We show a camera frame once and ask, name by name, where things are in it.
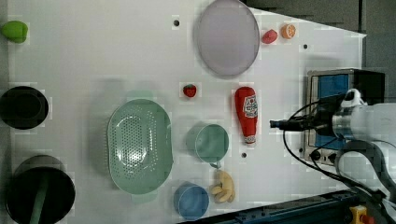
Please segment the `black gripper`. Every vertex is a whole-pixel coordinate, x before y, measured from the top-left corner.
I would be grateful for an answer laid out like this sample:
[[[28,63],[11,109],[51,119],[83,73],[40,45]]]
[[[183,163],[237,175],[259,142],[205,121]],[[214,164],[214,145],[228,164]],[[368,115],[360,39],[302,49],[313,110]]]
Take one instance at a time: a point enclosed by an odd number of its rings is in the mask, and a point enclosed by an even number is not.
[[[289,119],[270,120],[270,127],[288,132],[315,130],[320,135],[333,135],[332,116],[344,97],[344,94],[338,94],[321,98],[303,106]]]

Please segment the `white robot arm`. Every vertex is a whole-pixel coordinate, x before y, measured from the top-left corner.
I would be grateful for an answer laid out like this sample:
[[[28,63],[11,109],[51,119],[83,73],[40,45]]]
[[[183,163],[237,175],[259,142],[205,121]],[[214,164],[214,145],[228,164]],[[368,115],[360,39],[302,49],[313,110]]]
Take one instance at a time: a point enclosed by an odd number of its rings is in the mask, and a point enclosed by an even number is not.
[[[358,90],[350,89],[345,94],[309,103],[301,110],[303,115],[295,112],[288,119],[272,120],[270,126],[283,133],[313,130],[345,140],[333,160],[334,173],[321,169],[315,162],[308,166],[350,188],[362,190],[378,201],[390,217],[395,217],[395,104],[368,105]],[[351,152],[361,154],[370,163],[387,193],[369,189],[342,169],[344,156]]]

